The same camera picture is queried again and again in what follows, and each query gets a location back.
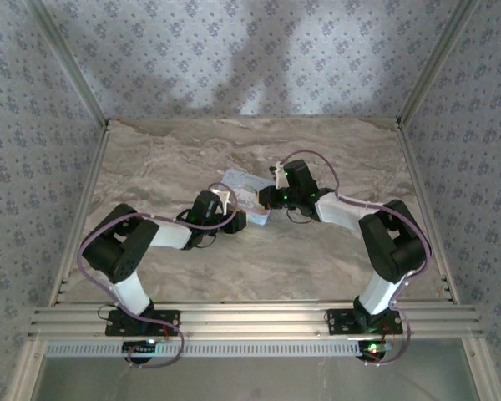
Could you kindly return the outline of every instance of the black mounting plate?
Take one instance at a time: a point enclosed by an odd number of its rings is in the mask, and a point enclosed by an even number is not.
[[[163,320],[180,327],[180,311],[176,310],[153,310],[145,316],[150,319]],[[108,337],[176,337],[178,334],[170,327],[161,324],[141,322],[127,315],[120,309],[111,311],[108,315],[106,325],[106,336]]]
[[[399,312],[389,311],[375,324],[364,328],[356,320],[354,309],[328,309],[325,313],[328,333],[331,336],[352,334],[402,334]]]

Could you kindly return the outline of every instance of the floral wallpaper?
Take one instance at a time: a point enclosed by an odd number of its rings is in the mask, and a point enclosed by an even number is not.
[[[109,117],[395,116],[455,0],[47,0]]]
[[[99,128],[22,1],[0,0],[0,399],[46,304]]]
[[[407,132],[501,376],[501,0],[480,3]]]

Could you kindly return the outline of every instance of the perforated strip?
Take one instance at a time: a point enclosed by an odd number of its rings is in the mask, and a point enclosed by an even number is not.
[[[171,357],[179,344],[159,343],[154,353],[133,354],[143,357]],[[52,341],[45,356],[58,357],[122,357],[122,343],[115,341]],[[188,341],[184,355],[195,358],[230,357],[346,357],[360,355],[356,341]]]

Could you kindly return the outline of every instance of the marble tabletop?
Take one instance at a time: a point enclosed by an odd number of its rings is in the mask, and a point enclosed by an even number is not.
[[[117,204],[174,217],[229,168],[271,178],[269,166],[294,150],[321,152],[334,165],[344,195],[404,201],[424,229],[397,133],[348,118],[182,119],[112,121],[84,235]],[[324,163],[301,155],[320,186],[333,187]],[[89,269],[96,277],[97,272]],[[219,234],[206,249],[151,247],[138,269],[157,301],[350,300],[372,267],[361,239],[339,226],[297,225],[272,211],[265,226]],[[66,302],[97,302],[105,294],[71,267]],[[436,261],[403,292],[409,299],[443,297]]]

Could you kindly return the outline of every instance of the wall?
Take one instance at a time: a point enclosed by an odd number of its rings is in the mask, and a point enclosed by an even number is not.
[[[110,117],[394,117],[455,1],[47,3]]]
[[[501,374],[501,0],[481,2],[407,132]]]
[[[98,133],[24,3],[0,0],[0,399],[30,308],[48,301]]]

